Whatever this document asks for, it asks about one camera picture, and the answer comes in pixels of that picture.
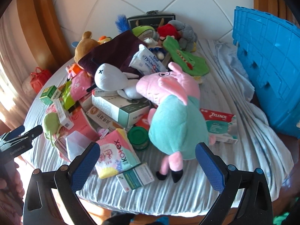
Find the person's left hand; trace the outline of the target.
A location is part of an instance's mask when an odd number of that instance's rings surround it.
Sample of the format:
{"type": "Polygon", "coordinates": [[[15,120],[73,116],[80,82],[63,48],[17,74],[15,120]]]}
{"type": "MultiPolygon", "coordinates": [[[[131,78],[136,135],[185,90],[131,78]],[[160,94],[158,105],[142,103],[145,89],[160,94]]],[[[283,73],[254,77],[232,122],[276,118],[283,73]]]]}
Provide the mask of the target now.
{"type": "Polygon", "coordinates": [[[4,196],[11,202],[12,207],[15,209],[19,216],[23,215],[23,198],[20,198],[19,193],[16,190],[17,184],[15,183],[15,176],[17,168],[14,160],[10,160],[7,163],[1,163],[1,179],[6,182],[4,188],[4,196]]]}

